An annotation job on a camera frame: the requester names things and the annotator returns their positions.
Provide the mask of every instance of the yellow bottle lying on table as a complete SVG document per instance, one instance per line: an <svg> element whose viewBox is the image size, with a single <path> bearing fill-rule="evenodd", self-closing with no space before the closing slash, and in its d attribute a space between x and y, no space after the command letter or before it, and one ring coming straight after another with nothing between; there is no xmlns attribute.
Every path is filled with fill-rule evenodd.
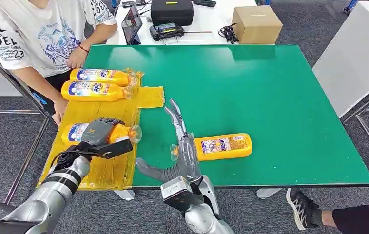
<svg viewBox="0 0 369 234"><path fill-rule="evenodd" d="M252 153L252 140L246 133L195 138L200 161L246 157Z"/></svg>
<svg viewBox="0 0 369 234"><path fill-rule="evenodd" d="M112 83L69 80L63 84L61 92L68 101L117 101L131 98L133 89Z"/></svg>
<svg viewBox="0 0 369 234"><path fill-rule="evenodd" d="M62 141L68 145L78 145L81 141L81 136L89 123L76 123L65 127L61 136ZM141 141L142 130L140 126L134 125L132 127L126 127L123 124L117 124L108 137L108 143L115 143L120 137L128 136L130 141L137 144Z"/></svg>
<svg viewBox="0 0 369 234"><path fill-rule="evenodd" d="M138 75L134 72L123 72L117 70L101 69L74 69L71 72L70 80L94 81L114 83L118 86L136 86L138 84Z"/></svg>

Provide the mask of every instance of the green table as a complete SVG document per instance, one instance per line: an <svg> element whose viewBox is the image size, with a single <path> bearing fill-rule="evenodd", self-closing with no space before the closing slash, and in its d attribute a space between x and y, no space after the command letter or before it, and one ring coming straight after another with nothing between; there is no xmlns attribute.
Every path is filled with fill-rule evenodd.
<svg viewBox="0 0 369 234"><path fill-rule="evenodd" d="M187 129L248 133L245 158L203 161L215 186L368 186L369 172L296 45L96 45L86 68L145 72L164 86ZM137 157L169 167L175 129L162 108L141 111ZM136 170L133 187L161 183Z"/></svg>

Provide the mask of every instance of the silver robotic arm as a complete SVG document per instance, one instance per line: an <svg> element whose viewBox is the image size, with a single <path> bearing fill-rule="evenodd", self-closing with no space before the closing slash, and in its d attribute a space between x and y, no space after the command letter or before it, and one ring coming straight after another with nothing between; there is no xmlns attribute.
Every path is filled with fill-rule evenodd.
<svg viewBox="0 0 369 234"><path fill-rule="evenodd" d="M106 145L116 119L100 118L90 123L81 143L60 153L39 188L19 207L0 220L0 234L51 234L82 179L90 171L93 156L112 158L129 152L127 136Z"/></svg>
<svg viewBox="0 0 369 234"><path fill-rule="evenodd" d="M171 109L164 107L175 127L178 155L175 164L166 169L149 165L142 158L136 166L145 175L163 182L164 203L182 212L187 226L197 234L234 234L220 218L213 184L200 171L194 137L188 133L179 106L171 99Z"/></svg>

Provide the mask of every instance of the bracelet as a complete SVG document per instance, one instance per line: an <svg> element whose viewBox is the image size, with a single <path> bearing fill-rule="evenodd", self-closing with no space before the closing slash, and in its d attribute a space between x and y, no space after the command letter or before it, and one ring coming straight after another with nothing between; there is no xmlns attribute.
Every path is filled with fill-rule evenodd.
<svg viewBox="0 0 369 234"><path fill-rule="evenodd" d="M85 52L89 53L89 51L88 51L88 50L86 50L84 47L82 47L82 46L81 46L81 44L79 44L79 45L78 45L78 47L79 47L81 50L83 50L83 51L85 51Z"/></svg>

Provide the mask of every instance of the shoe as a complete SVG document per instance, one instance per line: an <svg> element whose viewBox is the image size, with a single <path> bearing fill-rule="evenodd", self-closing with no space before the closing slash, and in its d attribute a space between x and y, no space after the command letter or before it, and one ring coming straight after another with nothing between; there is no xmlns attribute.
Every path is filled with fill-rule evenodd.
<svg viewBox="0 0 369 234"><path fill-rule="evenodd" d="M301 191L288 189L286 192L286 200L293 209L295 223L299 230L318 227L311 223L312 214L319 205L313 200L307 198Z"/></svg>

